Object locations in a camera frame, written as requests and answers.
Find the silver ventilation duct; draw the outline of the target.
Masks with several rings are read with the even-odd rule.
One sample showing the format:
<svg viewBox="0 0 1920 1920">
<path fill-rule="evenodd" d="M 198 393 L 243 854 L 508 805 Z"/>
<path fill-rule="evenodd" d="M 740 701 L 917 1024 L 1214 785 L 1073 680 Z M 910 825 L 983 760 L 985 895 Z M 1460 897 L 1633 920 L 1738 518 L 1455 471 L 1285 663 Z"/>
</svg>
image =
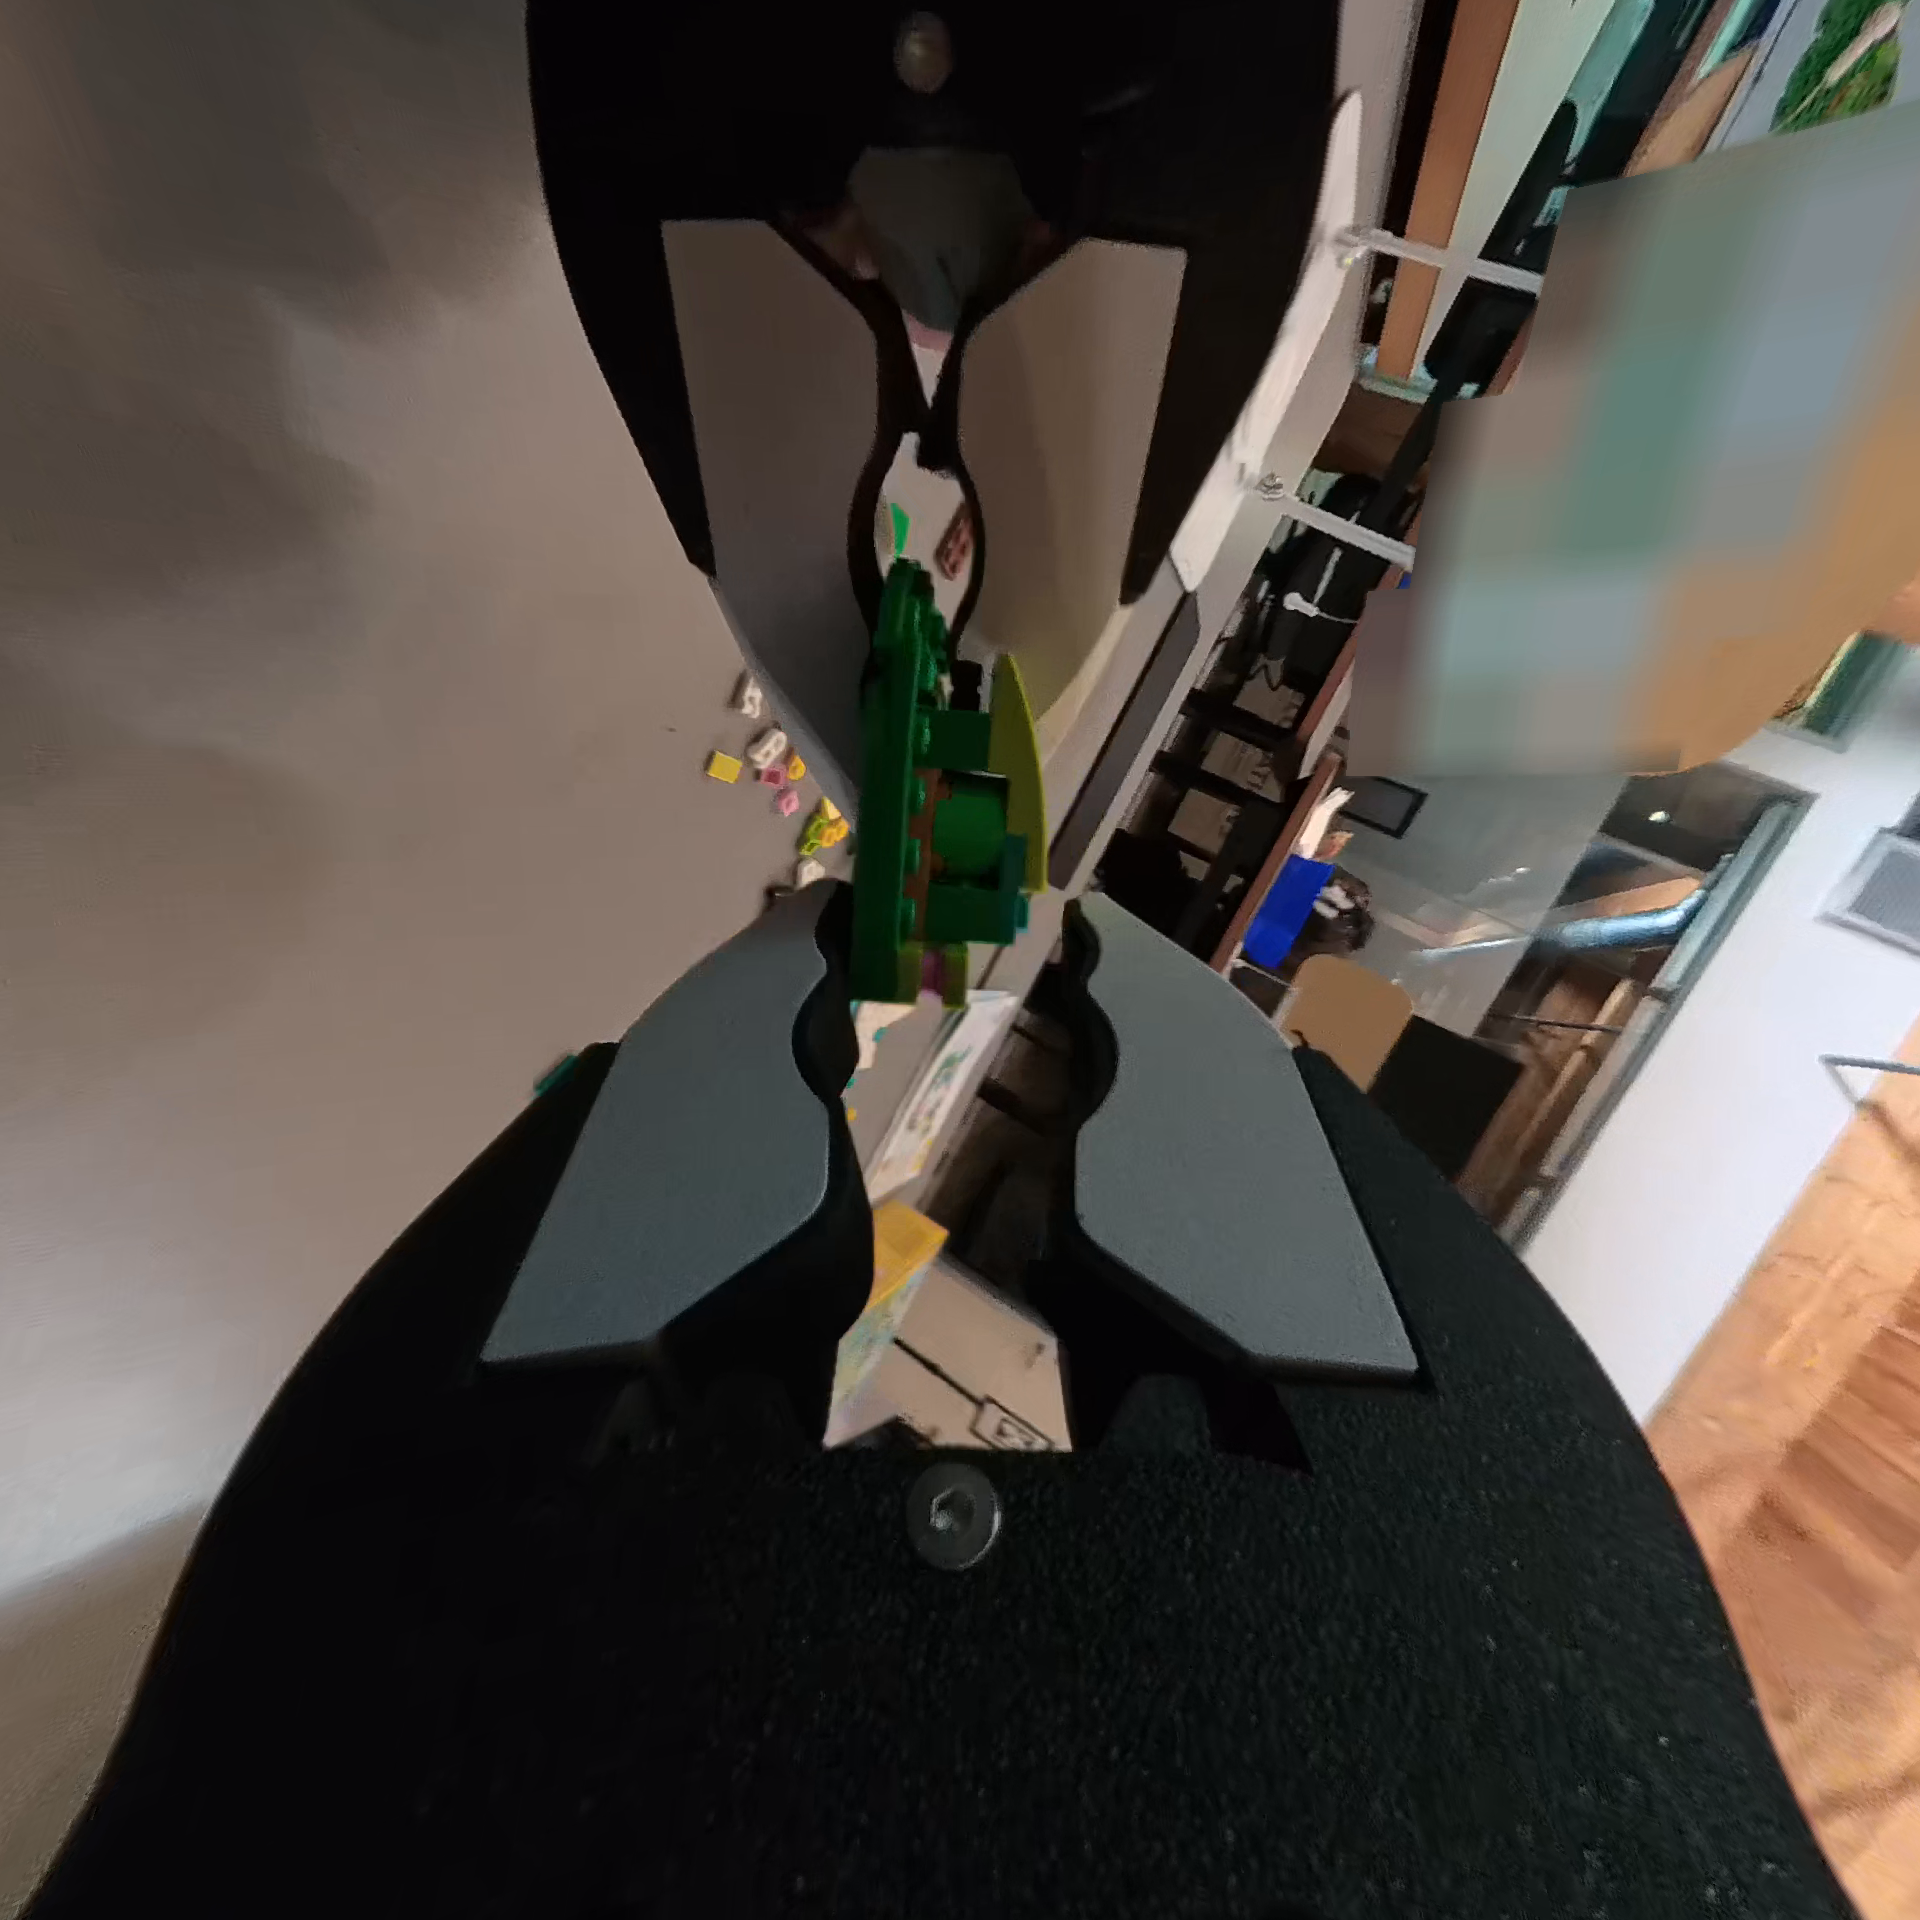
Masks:
<svg viewBox="0 0 1920 1920">
<path fill-rule="evenodd" d="M 1551 930 L 1561 951 L 1645 951 L 1680 944 L 1695 917 L 1705 910 L 1711 893 L 1698 885 L 1685 897 L 1623 915 L 1594 915 Z"/>
</svg>

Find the black table panel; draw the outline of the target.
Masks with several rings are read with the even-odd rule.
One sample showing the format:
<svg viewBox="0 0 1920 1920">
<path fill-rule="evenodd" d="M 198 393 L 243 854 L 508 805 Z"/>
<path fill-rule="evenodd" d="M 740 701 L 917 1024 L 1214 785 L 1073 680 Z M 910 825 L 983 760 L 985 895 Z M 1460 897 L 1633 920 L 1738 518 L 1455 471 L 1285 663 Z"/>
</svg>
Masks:
<svg viewBox="0 0 1920 1920">
<path fill-rule="evenodd" d="M 1187 701 L 1201 638 L 1201 607 L 1187 591 L 1173 607 L 1118 714 L 1098 734 L 1098 751 L 1073 790 L 1061 825 L 1053 831 L 1045 877 L 1054 893 L 1073 893 L 1113 835 L 1120 803 L 1137 790 L 1143 765 L 1160 750 L 1165 730 Z"/>
</svg>

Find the black rectangular board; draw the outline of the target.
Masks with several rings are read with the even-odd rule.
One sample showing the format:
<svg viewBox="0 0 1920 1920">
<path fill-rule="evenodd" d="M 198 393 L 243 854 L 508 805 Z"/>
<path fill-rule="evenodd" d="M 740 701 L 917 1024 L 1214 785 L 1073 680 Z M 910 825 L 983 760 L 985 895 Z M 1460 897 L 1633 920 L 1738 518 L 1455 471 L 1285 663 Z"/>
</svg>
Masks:
<svg viewBox="0 0 1920 1920">
<path fill-rule="evenodd" d="M 1368 1101 L 1450 1180 L 1467 1171 L 1523 1060 L 1508 1048 L 1411 1018 L 1368 1085 Z"/>
</svg>

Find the yellow lego box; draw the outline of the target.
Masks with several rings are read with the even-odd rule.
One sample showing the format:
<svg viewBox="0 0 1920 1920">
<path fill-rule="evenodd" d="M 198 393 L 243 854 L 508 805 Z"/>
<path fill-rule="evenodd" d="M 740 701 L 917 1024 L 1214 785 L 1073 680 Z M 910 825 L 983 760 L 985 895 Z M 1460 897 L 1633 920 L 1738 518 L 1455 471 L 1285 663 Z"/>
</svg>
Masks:
<svg viewBox="0 0 1920 1920">
<path fill-rule="evenodd" d="M 927 1274 L 950 1243 L 934 1218 L 888 1197 L 873 1214 L 874 1284 L 870 1304 L 837 1343 L 833 1408 L 848 1407 L 888 1353 Z"/>
</svg>

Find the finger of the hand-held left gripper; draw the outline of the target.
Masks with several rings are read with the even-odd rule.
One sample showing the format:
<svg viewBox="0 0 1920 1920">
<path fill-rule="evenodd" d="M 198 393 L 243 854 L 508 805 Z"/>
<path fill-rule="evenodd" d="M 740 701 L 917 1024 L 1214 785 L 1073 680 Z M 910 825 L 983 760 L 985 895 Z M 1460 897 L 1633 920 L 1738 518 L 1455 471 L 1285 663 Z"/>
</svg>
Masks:
<svg viewBox="0 0 1920 1920">
<path fill-rule="evenodd" d="M 808 235 L 670 220 L 710 584 L 817 781 L 858 781 L 874 520 L 917 363 L 883 281 Z"/>
<path fill-rule="evenodd" d="M 970 578 L 941 578 L 971 658 L 1073 707 L 1123 604 L 1187 251 L 1087 241 L 994 307 L 958 367 Z"/>
</svg>

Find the green lego build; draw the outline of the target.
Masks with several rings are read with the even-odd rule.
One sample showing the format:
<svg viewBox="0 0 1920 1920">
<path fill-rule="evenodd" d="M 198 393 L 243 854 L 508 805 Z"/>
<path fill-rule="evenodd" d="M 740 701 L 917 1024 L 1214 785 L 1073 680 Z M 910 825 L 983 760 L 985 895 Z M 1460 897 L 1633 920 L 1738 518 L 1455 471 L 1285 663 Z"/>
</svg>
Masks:
<svg viewBox="0 0 1920 1920">
<path fill-rule="evenodd" d="M 958 658 L 927 565 L 894 557 L 861 687 L 845 978 L 854 1001 L 971 1001 L 1045 880 L 1048 810 L 1021 665 Z"/>
</svg>

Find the glass window wall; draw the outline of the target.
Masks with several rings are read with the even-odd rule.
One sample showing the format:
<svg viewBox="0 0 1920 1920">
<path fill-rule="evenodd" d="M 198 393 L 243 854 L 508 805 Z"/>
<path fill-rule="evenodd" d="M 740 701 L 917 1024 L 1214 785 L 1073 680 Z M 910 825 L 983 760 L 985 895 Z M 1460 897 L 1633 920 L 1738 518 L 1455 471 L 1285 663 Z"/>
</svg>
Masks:
<svg viewBox="0 0 1920 1920">
<path fill-rule="evenodd" d="M 1715 760 L 1683 774 L 1357 781 L 1335 821 L 1338 885 L 1367 911 L 1357 965 L 1411 1015 L 1508 1048 L 1523 1078 L 1457 1190 L 1525 1243 L 1581 1165 L 1740 911 L 1811 813 L 1811 795 Z M 1564 951 L 1578 917 L 1705 910 L 1671 950 Z"/>
</svg>

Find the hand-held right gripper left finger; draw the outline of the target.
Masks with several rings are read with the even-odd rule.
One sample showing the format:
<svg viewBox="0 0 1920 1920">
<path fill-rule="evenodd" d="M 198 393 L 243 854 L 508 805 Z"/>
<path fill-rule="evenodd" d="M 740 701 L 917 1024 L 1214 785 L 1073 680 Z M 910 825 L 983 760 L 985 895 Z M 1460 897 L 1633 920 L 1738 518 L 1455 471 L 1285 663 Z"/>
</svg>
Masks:
<svg viewBox="0 0 1920 1920">
<path fill-rule="evenodd" d="M 845 880 L 778 900 L 620 1038 L 484 1367 L 638 1360 L 684 1403 L 747 1381 L 823 1447 L 874 1280 L 845 1117 L 853 904 Z"/>
</svg>

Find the blue storage bin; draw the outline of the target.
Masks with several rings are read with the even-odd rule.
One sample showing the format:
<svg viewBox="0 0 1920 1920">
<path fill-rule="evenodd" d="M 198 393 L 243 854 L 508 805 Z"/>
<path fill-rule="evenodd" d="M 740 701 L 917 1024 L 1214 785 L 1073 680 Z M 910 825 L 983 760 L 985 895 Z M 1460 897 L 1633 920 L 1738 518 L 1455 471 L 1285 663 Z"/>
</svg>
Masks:
<svg viewBox="0 0 1920 1920">
<path fill-rule="evenodd" d="M 1291 854 L 1244 930 L 1241 960 L 1260 973 L 1280 973 L 1335 873 L 1335 864 Z"/>
</svg>

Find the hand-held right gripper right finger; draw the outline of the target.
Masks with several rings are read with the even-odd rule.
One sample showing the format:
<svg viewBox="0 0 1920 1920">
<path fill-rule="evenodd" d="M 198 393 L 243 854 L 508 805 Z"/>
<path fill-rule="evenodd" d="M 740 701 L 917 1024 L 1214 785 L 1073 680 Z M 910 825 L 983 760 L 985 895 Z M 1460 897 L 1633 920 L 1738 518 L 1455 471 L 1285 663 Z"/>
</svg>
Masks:
<svg viewBox="0 0 1920 1920">
<path fill-rule="evenodd" d="M 1035 1271 L 1068 1450 L 1173 1383 L 1204 1444 L 1304 1467 L 1283 1385 L 1420 1381 L 1297 1051 L 1217 973 L 1105 895 L 1064 920 L 1064 1185 Z"/>
</svg>

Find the wall vent grille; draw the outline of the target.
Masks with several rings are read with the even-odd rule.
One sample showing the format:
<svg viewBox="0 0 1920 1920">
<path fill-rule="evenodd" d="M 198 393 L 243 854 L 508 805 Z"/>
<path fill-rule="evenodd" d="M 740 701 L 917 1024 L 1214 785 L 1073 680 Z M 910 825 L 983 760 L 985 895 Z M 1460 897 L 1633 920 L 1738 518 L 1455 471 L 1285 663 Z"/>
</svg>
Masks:
<svg viewBox="0 0 1920 1920">
<path fill-rule="evenodd" d="M 1918 840 L 1878 831 L 1818 917 L 1918 957 Z"/>
</svg>

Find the lego instruction booklet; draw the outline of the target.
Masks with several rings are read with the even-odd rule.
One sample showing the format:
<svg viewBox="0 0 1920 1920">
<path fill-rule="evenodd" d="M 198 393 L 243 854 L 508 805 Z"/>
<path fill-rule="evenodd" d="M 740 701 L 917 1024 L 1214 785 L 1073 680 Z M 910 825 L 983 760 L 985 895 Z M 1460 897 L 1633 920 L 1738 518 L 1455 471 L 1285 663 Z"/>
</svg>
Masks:
<svg viewBox="0 0 1920 1920">
<path fill-rule="evenodd" d="M 1010 991 L 974 991 L 963 1008 L 943 1013 L 933 1054 L 865 1168 L 870 1201 L 880 1203 L 927 1175 L 963 1095 L 994 1064 L 1017 1013 L 1021 998 Z"/>
</svg>

